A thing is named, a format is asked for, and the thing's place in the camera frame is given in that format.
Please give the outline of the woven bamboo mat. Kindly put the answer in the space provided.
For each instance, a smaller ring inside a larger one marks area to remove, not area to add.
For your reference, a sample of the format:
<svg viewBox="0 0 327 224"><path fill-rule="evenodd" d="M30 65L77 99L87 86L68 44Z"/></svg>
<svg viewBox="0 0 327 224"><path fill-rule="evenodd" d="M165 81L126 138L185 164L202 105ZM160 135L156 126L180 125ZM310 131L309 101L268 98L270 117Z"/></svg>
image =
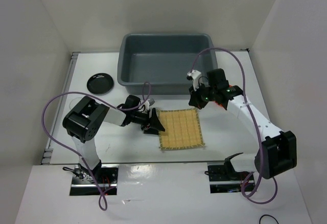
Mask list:
<svg viewBox="0 0 327 224"><path fill-rule="evenodd" d="M160 110L164 132L159 133L162 151L190 150L204 147L197 109Z"/></svg>

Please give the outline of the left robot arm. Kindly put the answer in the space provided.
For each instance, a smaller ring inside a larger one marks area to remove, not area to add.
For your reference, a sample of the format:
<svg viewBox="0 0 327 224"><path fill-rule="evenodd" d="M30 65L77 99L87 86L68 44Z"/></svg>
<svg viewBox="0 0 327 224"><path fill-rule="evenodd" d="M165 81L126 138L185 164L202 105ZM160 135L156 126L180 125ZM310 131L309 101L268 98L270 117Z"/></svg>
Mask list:
<svg viewBox="0 0 327 224"><path fill-rule="evenodd" d="M63 127L72 137L79 156L79 169L90 183L96 183L102 176L102 163L96 151L95 135L102 123L125 127L130 123L141 126L145 134L158 135L165 128L159 121L155 108L149 99L141 105L141 99L129 95L117 109L97 103L84 96L66 115Z"/></svg>

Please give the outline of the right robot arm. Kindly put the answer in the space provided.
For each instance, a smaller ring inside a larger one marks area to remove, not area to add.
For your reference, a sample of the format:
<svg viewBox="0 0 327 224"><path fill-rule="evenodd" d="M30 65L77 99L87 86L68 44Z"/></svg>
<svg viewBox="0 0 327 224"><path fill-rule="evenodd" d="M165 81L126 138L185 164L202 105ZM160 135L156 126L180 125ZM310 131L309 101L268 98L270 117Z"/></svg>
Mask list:
<svg viewBox="0 0 327 224"><path fill-rule="evenodd" d="M224 174L228 179L234 180L242 172L258 172L270 179L296 166L296 136L272 124L239 86L229 84L223 69L207 72L207 84L197 70L190 71L187 79L193 82L189 88L190 106L202 109L215 102L233 114L260 145L256 154L236 153L225 159Z"/></svg>

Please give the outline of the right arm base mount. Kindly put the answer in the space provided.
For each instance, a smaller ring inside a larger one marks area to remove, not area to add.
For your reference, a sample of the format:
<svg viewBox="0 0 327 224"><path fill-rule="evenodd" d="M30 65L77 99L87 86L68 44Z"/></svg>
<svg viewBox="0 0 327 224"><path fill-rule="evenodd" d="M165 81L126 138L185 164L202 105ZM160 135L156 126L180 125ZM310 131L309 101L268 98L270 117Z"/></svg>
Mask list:
<svg viewBox="0 0 327 224"><path fill-rule="evenodd" d="M224 162L210 162L204 172L208 176L211 193L237 193L249 174L247 171L228 171Z"/></svg>

